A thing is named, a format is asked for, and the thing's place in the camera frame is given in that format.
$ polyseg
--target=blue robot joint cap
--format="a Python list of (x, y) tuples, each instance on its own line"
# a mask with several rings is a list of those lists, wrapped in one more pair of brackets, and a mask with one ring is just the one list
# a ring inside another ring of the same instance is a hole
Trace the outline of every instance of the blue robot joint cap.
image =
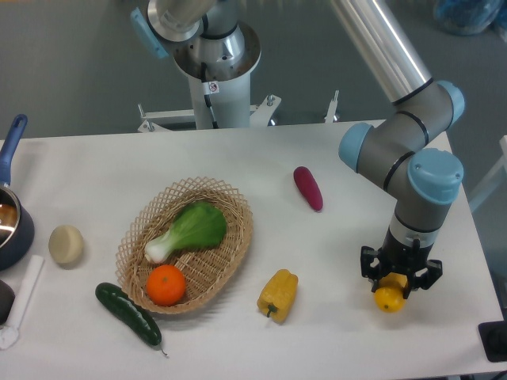
[(454, 202), (463, 181), (463, 165), (453, 154), (427, 148), (417, 152), (409, 162), (409, 181), (414, 190), (431, 203)]

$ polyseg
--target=pot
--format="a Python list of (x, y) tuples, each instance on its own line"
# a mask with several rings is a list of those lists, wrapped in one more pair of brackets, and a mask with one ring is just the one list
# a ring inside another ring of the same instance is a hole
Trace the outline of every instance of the pot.
[(0, 271), (16, 264), (29, 250), (35, 229), (30, 214), (10, 190), (10, 165), (28, 118), (14, 118), (0, 150)]

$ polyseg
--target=black cable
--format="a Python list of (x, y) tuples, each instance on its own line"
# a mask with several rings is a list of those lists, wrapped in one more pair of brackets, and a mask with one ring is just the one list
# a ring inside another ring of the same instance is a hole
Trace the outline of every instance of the black cable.
[(490, 380), (500, 380), (507, 374), (507, 370), (503, 370), (502, 372), (496, 374), (496, 376), (492, 377)]

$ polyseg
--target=green leaf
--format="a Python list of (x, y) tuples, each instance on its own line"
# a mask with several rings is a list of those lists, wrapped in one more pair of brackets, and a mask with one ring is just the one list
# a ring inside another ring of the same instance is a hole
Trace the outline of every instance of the green leaf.
[(205, 201), (191, 203), (173, 220), (170, 229), (148, 242), (146, 257), (161, 263), (177, 249), (206, 249), (218, 246), (227, 232), (227, 221), (218, 208)]

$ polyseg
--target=orange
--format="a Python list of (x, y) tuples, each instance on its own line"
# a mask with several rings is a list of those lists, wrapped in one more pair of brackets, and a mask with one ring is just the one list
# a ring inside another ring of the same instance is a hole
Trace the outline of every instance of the orange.
[(155, 305), (172, 306), (185, 293), (185, 277), (174, 265), (160, 265), (151, 271), (146, 292)]

